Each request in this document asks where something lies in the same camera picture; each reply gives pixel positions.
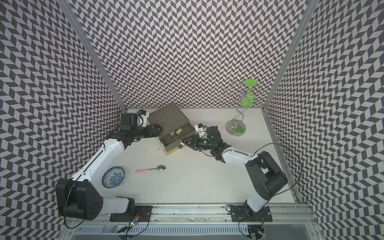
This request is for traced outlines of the grey top drawer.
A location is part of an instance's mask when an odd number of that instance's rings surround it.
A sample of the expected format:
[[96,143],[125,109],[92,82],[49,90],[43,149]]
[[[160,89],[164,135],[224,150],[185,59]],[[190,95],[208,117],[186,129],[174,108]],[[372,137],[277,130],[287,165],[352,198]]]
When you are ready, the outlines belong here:
[[[183,131],[180,137],[172,140],[170,138],[170,133],[179,128],[183,128]],[[165,153],[169,155],[175,150],[179,149],[179,146],[181,145],[181,140],[183,140],[184,138],[188,138],[194,134],[195,134],[195,128],[190,123],[187,123],[183,126],[178,126],[178,127],[177,125],[173,125],[173,126],[168,125],[167,127],[163,128],[159,136],[159,141],[163,145],[163,150],[165,151]]]

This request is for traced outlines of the grey drawer cabinet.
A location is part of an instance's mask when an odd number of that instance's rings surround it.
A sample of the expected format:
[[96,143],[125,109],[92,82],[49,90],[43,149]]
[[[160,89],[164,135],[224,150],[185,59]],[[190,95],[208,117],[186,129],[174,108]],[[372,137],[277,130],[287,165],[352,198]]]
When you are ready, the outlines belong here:
[[[168,125],[171,125],[171,126],[177,125],[178,127],[178,126],[183,126],[187,123],[190,123],[190,120],[187,118],[187,116],[173,103],[150,113],[148,117],[148,121],[151,125],[157,124],[161,126],[162,129],[164,127],[167,127]],[[158,136],[158,143],[163,149],[163,145],[159,141],[159,136]]]

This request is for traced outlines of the chrome spiral mug tree stand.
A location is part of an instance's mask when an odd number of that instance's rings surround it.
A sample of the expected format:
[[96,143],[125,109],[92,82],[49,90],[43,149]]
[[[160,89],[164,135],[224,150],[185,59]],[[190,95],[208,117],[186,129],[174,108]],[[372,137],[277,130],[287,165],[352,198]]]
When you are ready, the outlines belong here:
[[245,112],[255,106],[259,106],[261,101],[265,98],[265,94],[256,93],[258,82],[253,79],[245,80],[241,86],[237,81],[232,81],[225,91],[226,96],[233,95],[234,107],[237,111],[232,119],[226,122],[226,131],[234,136],[240,137],[246,132],[246,125],[244,123]]

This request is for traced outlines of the keys with yellow tag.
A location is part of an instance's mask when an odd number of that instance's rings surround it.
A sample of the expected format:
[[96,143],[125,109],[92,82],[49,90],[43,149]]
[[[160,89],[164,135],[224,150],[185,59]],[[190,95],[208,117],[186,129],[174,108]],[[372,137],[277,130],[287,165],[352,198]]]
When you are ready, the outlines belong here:
[[183,128],[179,128],[173,132],[170,133],[170,138],[173,140],[173,139],[177,139],[180,137],[181,133],[183,131]]

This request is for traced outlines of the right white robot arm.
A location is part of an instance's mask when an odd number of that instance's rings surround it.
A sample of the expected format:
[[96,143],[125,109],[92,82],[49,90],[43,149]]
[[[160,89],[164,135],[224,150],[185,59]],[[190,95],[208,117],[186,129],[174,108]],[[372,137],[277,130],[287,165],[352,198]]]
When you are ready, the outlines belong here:
[[284,171],[268,152],[246,153],[225,143],[217,126],[206,130],[206,138],[199,133],[181,140],[194,151],[209,151],[215,160],[244,168],[250,177],[254,192],[244,202],[246,219],[257,221],[268,214],[267,203],[288,184]]

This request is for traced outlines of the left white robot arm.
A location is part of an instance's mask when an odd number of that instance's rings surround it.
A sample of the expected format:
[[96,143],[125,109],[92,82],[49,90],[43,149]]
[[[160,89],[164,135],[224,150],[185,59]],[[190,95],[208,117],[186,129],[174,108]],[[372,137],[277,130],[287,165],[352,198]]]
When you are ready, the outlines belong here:
[[60,179],[56,184],[59,215],[91,221],[98,216],[127,214],[134,211],[134,199],[104,197],[97,188],[119,186],[125,170],[114,167],[113,162],[132,143],[145,138],[156,138],[162,132],[157,124],[148,124],[149,114],[123,113],[120,123],[107,135],[95,155],[71,178]]

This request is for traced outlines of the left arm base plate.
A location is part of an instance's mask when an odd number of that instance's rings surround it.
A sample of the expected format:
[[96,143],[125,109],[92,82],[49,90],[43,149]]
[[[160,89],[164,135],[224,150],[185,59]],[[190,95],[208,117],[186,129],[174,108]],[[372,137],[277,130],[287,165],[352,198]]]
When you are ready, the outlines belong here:
[[152,214],[153,207],[149,205],[135,206],[134,210],[128,210],[123,214],[112,214],[110,216],[110,222],[128,223],[134,220],[135,216],[141,217],[140,223],[147,223]]

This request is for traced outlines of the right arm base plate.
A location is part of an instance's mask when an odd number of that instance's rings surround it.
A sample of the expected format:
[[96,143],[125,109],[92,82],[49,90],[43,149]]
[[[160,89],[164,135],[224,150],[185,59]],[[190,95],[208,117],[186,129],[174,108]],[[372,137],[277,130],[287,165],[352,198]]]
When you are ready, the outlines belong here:
[[254,212],[251,208],[245,206],[228,205],[226,210],[230,213],[232,222],[265,222],[273,221],[270,208],[262,207],[258,212]]

